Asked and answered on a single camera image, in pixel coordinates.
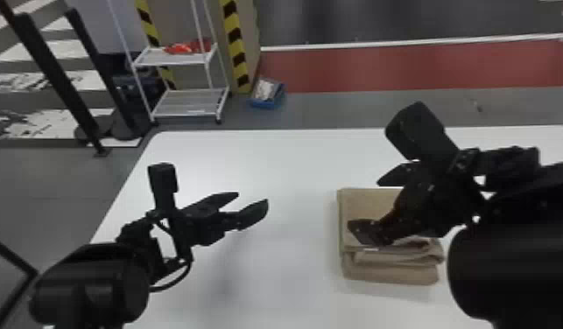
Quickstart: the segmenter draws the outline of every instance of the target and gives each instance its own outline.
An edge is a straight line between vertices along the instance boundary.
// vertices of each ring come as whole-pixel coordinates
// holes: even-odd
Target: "yellow and black striped pole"
[[[235,0],[220,0],[224,14],[224,30],[228,36],[228,50],[234,65],[234,79],[239,93],[250,92],[249,67],[246,63],[243,34],[240,28],[240,18]]]
[[[148,43],[153,47],[160,46],[160,37],[158,36],[157,27],[152,22],[151,9],[146,0],[136,0],[136,9],[142,22],[144,34],[148,38]],[[165,80],[170,89],[177,89],[175,85],[175,78],[172,71],[168,66],[161,66],[158,68],[160,76]]]

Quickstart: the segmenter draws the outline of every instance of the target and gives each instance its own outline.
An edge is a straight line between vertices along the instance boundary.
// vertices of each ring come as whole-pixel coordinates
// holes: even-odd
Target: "white table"
[[[563,126],[449,129],[461,147],[538,146],[544,163],[563,161]],[[151,294],[128,328],[377,329],[490,328],[467,317],[449,292],[445,266],[430,287],[362,283],[342,277],[335,192],[373,187],[403,157],[382,129],[164,132],[155,136],[93,242],[153,208],[146,167],[176,165],[179,207],[211,193],[239,191],[229,209],[268,198],[266,219],[209,248],[195,248],[191,274]],[[170,239],[157,229],[166,253]],[[443,239],[445,248],[451,234]]]

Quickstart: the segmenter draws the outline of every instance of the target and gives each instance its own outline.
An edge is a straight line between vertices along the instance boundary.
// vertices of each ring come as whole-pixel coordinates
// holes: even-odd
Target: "beige towel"
[[[399,189],[345,188],[337,193],[339,203],[340,255],[345,277],[393,284],[434,284],[436,265],[444,251],[436,239],[418,236],[396,241],[392,246],[363,246],[347,229],[355,219],[380,219],[393,207]]]

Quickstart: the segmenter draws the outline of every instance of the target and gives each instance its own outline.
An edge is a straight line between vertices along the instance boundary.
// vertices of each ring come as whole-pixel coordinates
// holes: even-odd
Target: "red object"
[[[172,44],[165,47],[165,53],[179,54],[179,53],[193,53],[193,48],[188,44]]]
[[[260,64],[292,93],[563,86],[557,40],[263,52]]]
[[[203,38],[202,40],[203,48],[208,53],[212,50],[212,39],[211,38]],[[195,38],[193,41],[189,43],[191,49],[193,49],[194,53],[201,53],[201,44],[200,41]]]

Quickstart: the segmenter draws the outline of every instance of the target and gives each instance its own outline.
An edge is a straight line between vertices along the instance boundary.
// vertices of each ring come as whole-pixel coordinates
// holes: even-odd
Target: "white shelf rack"
[[[154,107],[155,117],[222,115],[229,87],[213,89],[167,90]]]
[[[182,53],[170,54],[165,52],[164,47],[147,46],[134,60],[135,67],[166,67],[208,64],[212,61],[214,53],[218,50],[218,44],[213,44],[206,53]]]
[[[204,34],[201,30],[200,20],[197,13],[196,1],[200,1],[203,4],[204,12],[209,13],[206,0],[186,0],[191,4],[191,10],[194,14],[195,30],[197,32],[197,39],[203,40]],[[135,58],[131,57],[131,51],[126,43],[123,30],[119,24],[116,15],[116,9],[112,0],[108,0],[109,12],[114,19],[114,25],[116,26],[118,36],[122,42],[123,49],[126,54],[126,58],[130,62],[130,67],[134,74],[134,79],[136,80],[138,89],[140,89],[140,94],[148,116],[152,121],[157,117],[181,117],[181,116],[213,116],[217,123],[222,123],[222,111],[224,104],[228,99],[230,87],[228,85],[228,77],[226,76],[226,67],[224,66],[224,61],[222,57],[222,51],[219,49],[217,43],[213,43],[210,47],[209,52],[206,52],[204,45],[200,42],[201,52],[199,53],[182,53],[182,54],[170,54],[165,52],[164,47],[151,46],[146,40],[146,48]],[[215,38],[215,29],[212,22],[212,18],[209,14],[206,15],[208,21],[209,30],[211,32],[211,38]],[[218,53],[218,59],[220,61],[221,72],[223,75],[223,81],[225,81],[225,86],[215,87],[212,82],[212,75],[210,73],[210,63]],[[190,65],[203,65],[206,71],[206,80],[208,88],[206,89],[187,89],[187,90],[173,90],[169,88],[169,85],[165,80],[165,92],[160,97],[156,105],[151,108],[151,104],[148,101],[144,89],[142,87],[142,82],[138,77],[137,68],[141,67],[180,67],[180,66],[190,66]]]

